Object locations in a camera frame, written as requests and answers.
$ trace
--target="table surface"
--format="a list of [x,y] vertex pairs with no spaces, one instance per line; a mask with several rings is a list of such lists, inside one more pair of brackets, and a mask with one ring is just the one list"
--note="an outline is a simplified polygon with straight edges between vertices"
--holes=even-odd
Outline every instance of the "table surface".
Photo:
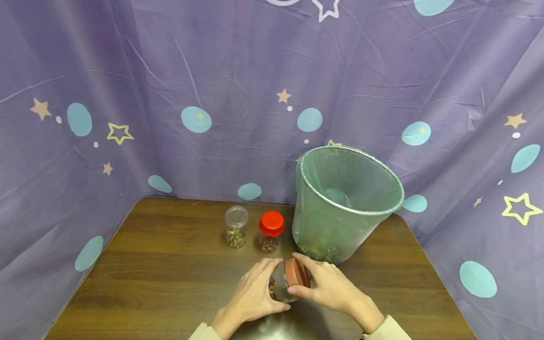
[[[210,323],[238,280],[262,257],[294,251],[294,207],[241,204],[249,239],[225,243],[225,211],[235,203],[148,197],[141,200],[98,259],[47,340],[188,339]],[[265,255],[254,245],[268,210],[286,220],[280,248]],[[412,232],[397,215],[382,222],[339,268],[391,314],[414,340],[476,339]],[[233,339],[356,339],[348,316],[309,301],[288,312],[244,324]]]

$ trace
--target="wrist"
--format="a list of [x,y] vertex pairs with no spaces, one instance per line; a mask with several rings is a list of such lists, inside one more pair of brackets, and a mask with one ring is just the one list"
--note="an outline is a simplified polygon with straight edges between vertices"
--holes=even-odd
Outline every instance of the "wrist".
[[243,322],[239,313],[229,308],[229,306],[225,306],[217,312],[210,327],[214,329],[222,340],[227,340],[234,332],[236,332]]
[[365,334],[372,334],[385,320],[384,315],[368,295],[354,299],[349,305],[348,315],[359,324]]

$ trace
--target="light blue oval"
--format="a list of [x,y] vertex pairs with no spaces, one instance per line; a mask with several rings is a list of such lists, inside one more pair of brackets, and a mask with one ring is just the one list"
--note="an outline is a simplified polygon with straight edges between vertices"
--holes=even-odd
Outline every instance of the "light blue oval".
[[102,236],[94,236],[87,244],[81,249],[79,255],[76,258],[77,271],[85,271],[89,269],[98,259],[102,253],[102,247],[104,246],[104,239]]
[[431,137],[431,127],[425,122],[415,122],[408,125],[402,135],[404,143],[411,146],[424,144]]
[[70,129],[76,136],[84,137],[91,133],[92,118],[85,105],[71,103],[70,106],[68,106],[66,113]]
[[323,115],[316,108],[307,108],[302,111],[299,115],[299,118],[296,121],[299,129],[304,132],[312,132],[321,127],[323,123]]
[[444,12],[455,0],[413,0],[419,14],[433,16]]
[[154,189],[157,189],[159,191],[162,191],[164,193],[171,193],[172,187],[170,184],[168,184],[167,181],[164,180],[164,178],[160,177],[159,175],[151,175],[147,179],[147,183]]
[[181,121],[185,127],[196,133],[203,133],[212,126],[212,118],[197,106],[188,106],[181,111]]
[[262,193],[261,187],[255,183],[246,183],[238,189],[238,196],[246,201],[256,199]]
[[539,156],[539,153],[540,145],[538,144],[531,144],[523,147],[521,150],[516,152],[516,155],[512,160],[510,171],[512,171],[513,174],[516,174],[527,169],[535,162],[536,158]]
[[497,294],[497,282],[493,274],[478,262],[463,262],[459,268],[459,277],[463,286],[472,295],[489,299]]
[[403,208],[412,213],[422,213],[427,209],[427,199],[423,195],[412,195],[404,200]]

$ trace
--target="purple curtain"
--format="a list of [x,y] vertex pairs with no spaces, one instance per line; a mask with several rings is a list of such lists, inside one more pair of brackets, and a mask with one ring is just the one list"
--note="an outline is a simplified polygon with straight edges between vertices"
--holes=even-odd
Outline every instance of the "purple curtain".
[[142,197],[294,203],[301,154],[343,144],[399,175],[480,339],[542,339],[543,25],[540,1],[3,1],[0,338],[42,338]]

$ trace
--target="beige sleeve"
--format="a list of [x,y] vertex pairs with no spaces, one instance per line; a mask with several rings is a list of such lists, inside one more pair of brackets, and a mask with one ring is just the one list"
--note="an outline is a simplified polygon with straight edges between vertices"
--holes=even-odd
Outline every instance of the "beige sleeve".
[[386,316],[384,322],[374,333],[363,335],[364,340],[411,340],[406,332],[391,316]]
[[205,323],[201,323],[189,340],[221,340],[219,335]]

